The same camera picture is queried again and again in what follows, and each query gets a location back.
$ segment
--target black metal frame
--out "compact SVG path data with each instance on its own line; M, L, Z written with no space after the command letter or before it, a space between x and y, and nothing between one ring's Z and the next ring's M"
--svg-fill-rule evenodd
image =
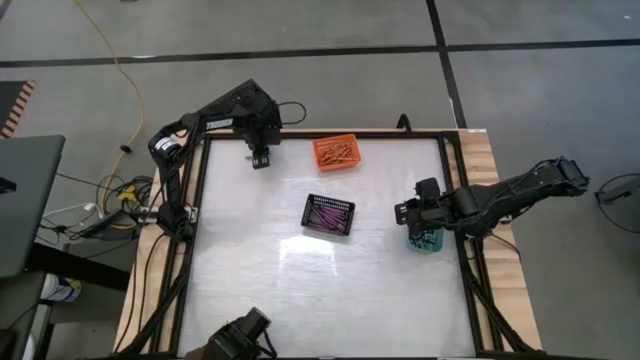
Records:
M465 186L466 184L468 184L466 169L464 167L464 159L463 159L462 148L460 144L460 138L457 131L413 131L408 118L404 114L403 116L400 117L397 127L404 128L405 131L403 132L403 131L339 131L337 130L337 131L283 132L282 138L283 139L316 139L316 138L322 138L322 137L353 133L356 135L356 137L360 139L433 139L438 142L442 169L445 177L447 190L448 191L453 190L453 178L452 178L451 170L449 167L450 165L449 165L449 158L448 158L448 152L447 152L447 146L446 146L447 143L449 143L452 146L454 151L456 167L458 168L458 174L460 176L460 179L459 179L460 184L462 186ZM198 182L195 190L195 199L193 204L194 207L196 208L200 207L201 201L202 201L204 179L206 178L208 157L211 149L211 141L225 140L225 139L241 140L241 138L239 138L238 136L232 133L210 133L210 134L207 134L207 136L204 138L202 156L200 159L200 171L198 174ZM193 159L189 159L189 162L185 165L185 171L184 171L184 174L185 174L184 183L183 183L185 186L184 190L186 190L186 184L189 183L189 180L190 180L189 178L191 176L192 170L193 170ZM464 271L466 271L466 268L463 262L468 261L464 241L465 241L464 236L462 236L461 234L456 234L456 249L458 251L458 257L460 260L461 273L464 273ZM187 264L191 263L192 256L193 256L193 251L192 251L194 246L193 243L194 242L191 242L186 245L187 249L185 250L185 258L183 259L184 263L187 263ZM170 286L170 278L171 278L170 275L173 273L173 268L175 266L175 257L177 255L177 250L178 250L177 245L172 244L169 248L169 252L167 254L167 265L165 266L162 288L160 290L161 292L160 298L163 298L164 294L167 293L168 288ZM481 252L476 253L474 260L476 261L478 269L481 270L481 273L482 273L482 270L484 271L484 275L480 276L480 284L482 286L482 289L484 293L490 294L491 286L488 281L488 274L486 273L486 263L485 263L484 255ZM180 338L180 332L182 329L182 319L183 319L183 313L184 313L184 303L186 300L187 286L188 284L185 285L185 287L181 290L180 294L177 297L177 303L175 308L176 311L173 319L173 328L171 332L171 341L169 345L168 354L176 354L178 350L178 340ZM467 311L469 315L471 335L474 343L475 352L480 353L481 351L484 350L484 343L482 340L482 333L480 329L480 322L478 318L478 312L476 308L474 293L471 287L464 281L463 281L463 286L464 286L465 299L467 303ZM492 338L500 339L500 333L497 330L497 327L495 326L495 324L493 324L493 320L491 318L489 318L489 323L492 324L491 325ZM160 339L161 333L162 333L162 323L160 323L158 328L155 330L155 333L152 335L151 347L149 349L150 352L152 353L158 352L159 339Z

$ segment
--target gray floor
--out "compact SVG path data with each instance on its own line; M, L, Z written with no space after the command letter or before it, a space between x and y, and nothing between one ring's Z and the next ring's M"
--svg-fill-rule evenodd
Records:
M127 56L434 43L426 5L419 0L85 4L116 52ZM449 0L437 5L450 44L640 37L640 8L632 1ZM71 0L14 0L0 21L0 60L101 56L106 50ZM450 56L467 123L489 130L503 178L558 155L579 161L592 190L616 174L637 171L640 48ZM415 127L454 126L435 54L126 68L143 92L148 124L137 152L124 164L124 177L151 174L144 144L162 124L250 77L277 100L305 103L305 127L389 127L402 112ZM69 175L98 180L137 125L135 96L111 66L0 69L0 80L8 79L38 82L16 135L65 135L60 171ZM296 109L283 112L298 115ZM58 179L48 208L92 196L90 187ZM614 211L633 225L637 205L628 202ZM636 212L622 213L625 209ZM515 232L544 348L564 355L637 358L640 238L607 223L591 194L536 205L518 219ZM131 255L131 249L125 251ZM99 355L96 349L113 342L106 329L115 321L60 327L50 358ZM103 336L91 335L91 329Z

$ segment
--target table leg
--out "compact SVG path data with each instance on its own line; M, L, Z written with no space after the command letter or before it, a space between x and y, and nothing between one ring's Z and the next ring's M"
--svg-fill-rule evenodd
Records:
M130 277L126 271L38 243L31 248L27 269L42 270L121 291L127 291Z

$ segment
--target orange object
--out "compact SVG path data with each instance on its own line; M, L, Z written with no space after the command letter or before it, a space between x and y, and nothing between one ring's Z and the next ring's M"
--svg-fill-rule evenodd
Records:
M356 166L360 151L354 134L313 140L316 164L321 171Z

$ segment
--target black basket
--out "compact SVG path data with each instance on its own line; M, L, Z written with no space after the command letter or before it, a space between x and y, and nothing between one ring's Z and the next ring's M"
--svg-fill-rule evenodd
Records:
M349 235L356 204L309 194L300 225L330 234Z

